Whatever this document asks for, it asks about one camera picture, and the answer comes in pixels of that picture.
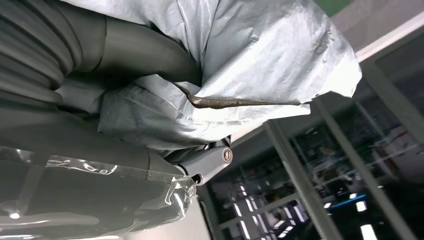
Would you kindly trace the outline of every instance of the white wall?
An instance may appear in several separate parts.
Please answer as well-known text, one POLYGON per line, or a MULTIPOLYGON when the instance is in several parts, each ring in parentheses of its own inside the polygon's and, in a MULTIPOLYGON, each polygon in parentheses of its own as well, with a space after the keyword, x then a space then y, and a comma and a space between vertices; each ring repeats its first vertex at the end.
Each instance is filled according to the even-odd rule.
POLYGON ((352 0, 331 17, 355 52, 424 12, 424 0, 352 0))

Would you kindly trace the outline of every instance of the plastic cover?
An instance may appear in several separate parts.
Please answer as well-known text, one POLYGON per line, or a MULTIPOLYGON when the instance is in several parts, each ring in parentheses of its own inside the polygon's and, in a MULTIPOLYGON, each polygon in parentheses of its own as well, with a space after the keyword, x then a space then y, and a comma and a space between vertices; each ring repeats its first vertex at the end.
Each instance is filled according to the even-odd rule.
POLYGON ((0 147, 0 239, 123 238, 183 218, 191 177, 0 147))
POLYGON ((106 94, 98 130, 157 150, 222 139, 248 124, 310 113, 314 97, 351 97, 362 77, 352 48, 312 0, 65 0, 155 27, 203 70, 197 97, 275 105, 195 108, 158 75, 106 94))

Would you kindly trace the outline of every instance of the metal bracket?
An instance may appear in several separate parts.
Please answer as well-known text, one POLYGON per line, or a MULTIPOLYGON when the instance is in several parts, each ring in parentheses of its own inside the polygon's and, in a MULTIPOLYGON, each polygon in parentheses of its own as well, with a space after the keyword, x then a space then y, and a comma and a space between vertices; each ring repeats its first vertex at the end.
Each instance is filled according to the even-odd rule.
POLYGON ((176 166, 191 176, 197 186, 207 183, 233 160, 233 151, 226 146, 214 147, 193 153, 176 166))

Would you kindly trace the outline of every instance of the blue light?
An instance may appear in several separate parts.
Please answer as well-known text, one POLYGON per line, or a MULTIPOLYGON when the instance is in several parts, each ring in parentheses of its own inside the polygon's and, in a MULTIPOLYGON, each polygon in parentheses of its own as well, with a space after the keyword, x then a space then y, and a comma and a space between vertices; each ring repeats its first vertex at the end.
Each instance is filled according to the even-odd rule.
POLYGON ((332 206, 332 207, 330 207, 330 208, 331 208, 331 209, 333 209, 333 208, 337 208, 337 207, 340 207, 340 206, 346 205, 346 204, 348 204, 348 203, 351 203, 351 202, 353 202, 353 201, 356 201, 356 200, 358 200, 358 199, 365 198, 366 196, 367 196, 366 194, 362 194, 362 195, 359 195, 359 196, 357 196, 357 197, 355 197, 355 198, 352 198, 352 199, 349 199, 349 200, 346 200, 346 201, 342 201, 342 202, 340 202, 340 203, 337 203, 336 205, 334 205, 334 206, 332 206))

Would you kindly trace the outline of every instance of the clear plastic wrap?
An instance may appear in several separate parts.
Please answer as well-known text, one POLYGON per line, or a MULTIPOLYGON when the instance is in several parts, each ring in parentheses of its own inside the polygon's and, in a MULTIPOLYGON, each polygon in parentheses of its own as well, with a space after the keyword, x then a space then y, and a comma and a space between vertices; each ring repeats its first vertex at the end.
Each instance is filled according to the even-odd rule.
POLYGON ((8 147, 0 185, 0 239, 123 238, 182 219, 196 194, 189 176, 8 147))

